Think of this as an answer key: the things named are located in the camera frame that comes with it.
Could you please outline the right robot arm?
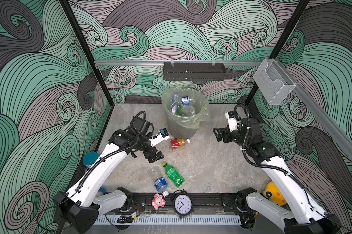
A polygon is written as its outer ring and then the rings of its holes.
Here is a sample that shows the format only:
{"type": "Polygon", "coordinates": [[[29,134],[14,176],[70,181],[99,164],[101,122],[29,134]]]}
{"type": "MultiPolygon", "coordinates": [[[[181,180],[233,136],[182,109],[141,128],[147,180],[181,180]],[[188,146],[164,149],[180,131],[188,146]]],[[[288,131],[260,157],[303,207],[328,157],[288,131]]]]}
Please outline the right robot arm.
{"type": "Polygon", "coordinates": [[[338,217],[328,214],[306,191],[306,187],[291,173],[277,150],[261,139],[254,127],[214,128],[217,141],[234,142],[241,146],[245,160],[265,171],[290,207],[286,210],[253,188],[237,193],[236,206],[240,214],[249,220],[242,227],[254,224],[254,212],[258,212],[280,228],[285,234],[336,234],[341,225],[338,217]]]}

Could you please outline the green bottle yellow cap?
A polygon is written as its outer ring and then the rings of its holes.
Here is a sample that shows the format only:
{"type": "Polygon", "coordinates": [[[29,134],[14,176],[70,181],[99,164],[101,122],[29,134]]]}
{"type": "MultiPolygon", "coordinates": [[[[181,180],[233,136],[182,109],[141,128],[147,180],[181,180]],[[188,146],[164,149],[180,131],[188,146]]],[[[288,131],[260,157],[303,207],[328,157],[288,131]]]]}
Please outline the green bottle yellow cap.
{"type": "Polygon", "coordinates": [[[176,108],[176,115],[182,116],[182,117],[185,116],[184,106],[182,106],[182,105],[178,105],[178,106],[177,106],[177,108],[176,108]]]}

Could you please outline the long clear bottle white cap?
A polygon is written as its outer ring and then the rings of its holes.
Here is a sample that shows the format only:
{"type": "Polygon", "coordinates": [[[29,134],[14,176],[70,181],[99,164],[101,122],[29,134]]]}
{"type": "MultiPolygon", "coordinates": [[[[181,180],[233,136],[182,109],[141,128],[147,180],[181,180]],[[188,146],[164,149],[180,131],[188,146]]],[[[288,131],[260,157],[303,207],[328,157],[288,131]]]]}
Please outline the long clear bottle white cap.
{"type": "Polygon", "coordinates": [[[181,102],[181,97],[178,92],[173,92],[172,97],[171,97],[171,113],[176,114],[177,112],[177,107],[179,106],[181,102]]]}

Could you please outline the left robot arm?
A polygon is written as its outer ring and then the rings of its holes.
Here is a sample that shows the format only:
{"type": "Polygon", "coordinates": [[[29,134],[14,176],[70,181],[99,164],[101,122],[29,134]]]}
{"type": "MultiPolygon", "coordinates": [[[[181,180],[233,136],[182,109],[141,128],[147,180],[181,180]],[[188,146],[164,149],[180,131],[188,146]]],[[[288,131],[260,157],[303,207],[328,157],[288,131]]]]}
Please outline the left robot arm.
{"type": "Polygon", "coordinates": [[[156,145],[170,138],[167,129],[156,134],[149,131],[153,124],[146,120],[144,111],[137,113],[126,129],[115,131],[103,152],[82,178],[66,192],[58,192],[53,202],[57,214],[78,233],[86,233],[98,217],[114,210],[129,210],[133,194],[123,187],[98,196],[97,193],[113,170],[128,156],[143,152],[149,163],[164,158],[156,145]]]}

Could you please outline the green Sprite bottle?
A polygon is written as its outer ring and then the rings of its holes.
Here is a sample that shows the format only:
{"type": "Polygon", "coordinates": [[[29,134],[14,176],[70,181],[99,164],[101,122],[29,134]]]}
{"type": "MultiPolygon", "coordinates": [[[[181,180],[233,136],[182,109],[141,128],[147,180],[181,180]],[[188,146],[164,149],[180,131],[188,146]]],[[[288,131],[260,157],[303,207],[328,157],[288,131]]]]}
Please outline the green Sprite bottle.
{"type": "Polygon", "coordinates": [[[162,166],[166,175],[177,188],[179,188],[185,182],[183,176],[172,165],[169,165],[167,162],[163,162],[162,166]]]}

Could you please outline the crushed bottle blue label front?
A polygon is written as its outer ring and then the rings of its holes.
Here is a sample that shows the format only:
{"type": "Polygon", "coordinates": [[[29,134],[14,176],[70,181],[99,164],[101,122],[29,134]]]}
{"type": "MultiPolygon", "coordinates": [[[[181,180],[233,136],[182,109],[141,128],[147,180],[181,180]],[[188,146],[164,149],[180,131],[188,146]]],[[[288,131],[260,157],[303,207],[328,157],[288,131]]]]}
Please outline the crushed bottle blue label front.
{"type": "Polygon", "coordinates": [[[159,194],[162,194],[164,198],[169,196],[168,184],[165,178],[161,175],[160,171],[157,169],[152,169],[152,180],[154,181],[154,187],[159,194]]]}

